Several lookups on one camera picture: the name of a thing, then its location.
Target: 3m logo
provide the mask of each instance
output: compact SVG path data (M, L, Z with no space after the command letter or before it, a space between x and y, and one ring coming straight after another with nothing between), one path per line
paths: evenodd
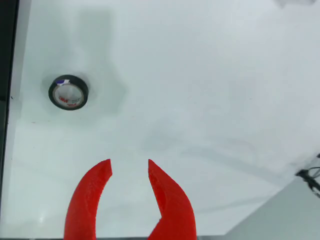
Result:
M60 96L59 96L59 99L60 99L62 102L64 102L64 103L67 103L67 102L68 102L68 99L64 99L63 97L60 97Z

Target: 3d-printed red claw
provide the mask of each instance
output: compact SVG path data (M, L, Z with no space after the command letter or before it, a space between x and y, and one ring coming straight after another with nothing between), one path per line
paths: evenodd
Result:
M151 159L148 173L161 213L148 240L196 240L195 215L185 192Z
M98 203L111 176L110 159L98 163L83 176L66 214L64 240L96 240Z

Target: roll of tape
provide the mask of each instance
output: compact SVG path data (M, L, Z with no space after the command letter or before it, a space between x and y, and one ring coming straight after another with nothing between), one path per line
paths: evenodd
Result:
M89 89L79 77L62 75L52 82L48 93L51 102L58 108L77 110L87 103Z

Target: white table surface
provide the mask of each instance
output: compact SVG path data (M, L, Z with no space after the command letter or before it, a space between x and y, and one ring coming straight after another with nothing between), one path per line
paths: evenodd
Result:
M0 237L61 238L73 191L111 158L97 237L148 236L153 159L224 235L320 152L320 4L272 0L22 0ZM55 77L89 84L54 106Z

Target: black frame edge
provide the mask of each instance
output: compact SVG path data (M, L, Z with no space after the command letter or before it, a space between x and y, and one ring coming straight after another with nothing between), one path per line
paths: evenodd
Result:
M0 211L18 10L19 0L0 1Z

